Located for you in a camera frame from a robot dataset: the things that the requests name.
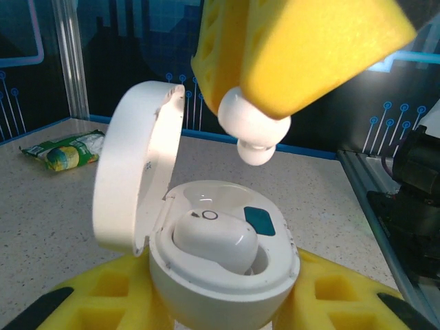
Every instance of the white earbud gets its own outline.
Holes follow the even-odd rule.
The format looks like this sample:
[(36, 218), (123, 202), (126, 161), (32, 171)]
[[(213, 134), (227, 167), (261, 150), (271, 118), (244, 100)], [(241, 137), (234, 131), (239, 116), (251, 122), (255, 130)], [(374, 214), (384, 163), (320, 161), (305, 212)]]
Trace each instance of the white earbud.
[(272, 158), (291, 122), (290, 117), (281, 120), (267, 117), (244, 98), (240, 87), (231, 88), (222, 98), (218, 117), (226, 133), (239, 139), (237, 149), (241, 159), (253, 166)]
[(246, 221), (211, 210), (191, 210), (176, 223), (174, 244), (182, 251), (214, 261), (236, 274), (252, 266), (259, 242)]

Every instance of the snack package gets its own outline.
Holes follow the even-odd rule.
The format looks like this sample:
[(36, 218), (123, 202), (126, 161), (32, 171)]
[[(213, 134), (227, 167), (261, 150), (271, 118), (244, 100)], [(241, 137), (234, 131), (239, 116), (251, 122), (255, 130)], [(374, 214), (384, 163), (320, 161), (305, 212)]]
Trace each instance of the snack package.
[(104, 133), (95, 130), (46, 141), (26, 149), (20, 147), (20, 150), (43, 161), (46, 168), (58, 172), (96, 162), (103, 143)]

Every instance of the earbud tip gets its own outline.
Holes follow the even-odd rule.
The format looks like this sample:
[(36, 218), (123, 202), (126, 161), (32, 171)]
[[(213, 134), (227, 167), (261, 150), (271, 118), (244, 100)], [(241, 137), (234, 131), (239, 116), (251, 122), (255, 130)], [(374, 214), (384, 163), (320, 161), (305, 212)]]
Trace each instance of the earbud tip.
[(254, 148), (252, 145), (239, 140), (236, 144), (241, 159), (251, 165), (260, 166), (267, 163), (275, 153), (276, 146), (269, 148)]

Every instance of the yellow foam block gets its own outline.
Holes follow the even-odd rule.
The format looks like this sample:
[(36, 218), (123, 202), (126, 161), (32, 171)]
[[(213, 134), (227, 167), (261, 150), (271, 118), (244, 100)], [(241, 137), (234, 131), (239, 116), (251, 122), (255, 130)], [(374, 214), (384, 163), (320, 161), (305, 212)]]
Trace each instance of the yellow foam block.
[(415, 36), (395, 0), (207, 0), (192, 68), (212, 112), (239, 85), (281, 119)]
[(398, 291), (300, 249), (301, 269), (274, 330), (409, 330), (377, 297)]
[(206, 0), (199, 46), (191, 67), (208, 108), (217, 114), (222, 97), (239, 85), (249, 0)]
[(58, 285), (74, 291), (38, 330), (172, 330), (153, 289), (148, 252), (123, 256)]

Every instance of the white countertop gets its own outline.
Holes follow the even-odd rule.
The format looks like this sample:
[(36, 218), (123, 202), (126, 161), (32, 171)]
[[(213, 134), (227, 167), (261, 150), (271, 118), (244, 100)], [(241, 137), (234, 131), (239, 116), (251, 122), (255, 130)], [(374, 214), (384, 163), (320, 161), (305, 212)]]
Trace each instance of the white countertop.
[[(0, 146), (0, 328), (53, 286), (119, 256), (94, 240), (96, 164), (54, 173), (19, 151), (106, 127), (70, 119)], [(338, 161), (277, 152), (251, 167), (235, 145), (183, 137), (170, 187), (200, 179), (260, 192), (280, 208), (298, 247), (396, 288)]]

